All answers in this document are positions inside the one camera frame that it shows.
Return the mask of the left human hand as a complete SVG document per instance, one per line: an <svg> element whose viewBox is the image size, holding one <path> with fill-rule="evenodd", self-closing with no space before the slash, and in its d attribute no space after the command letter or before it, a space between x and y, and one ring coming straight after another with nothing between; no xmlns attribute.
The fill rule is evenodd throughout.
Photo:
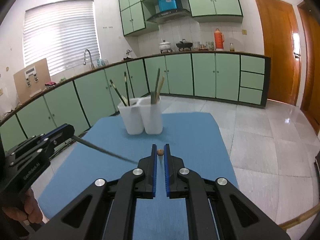
<svg viewBox="0 0 320 240"><path fill-rule="evenodd" d="M22 197L23 208L3 207L3 212L11 219L23 222L28 220L30 223L40 224L43 220L43 214L34 196L32 188Z"/></svg>

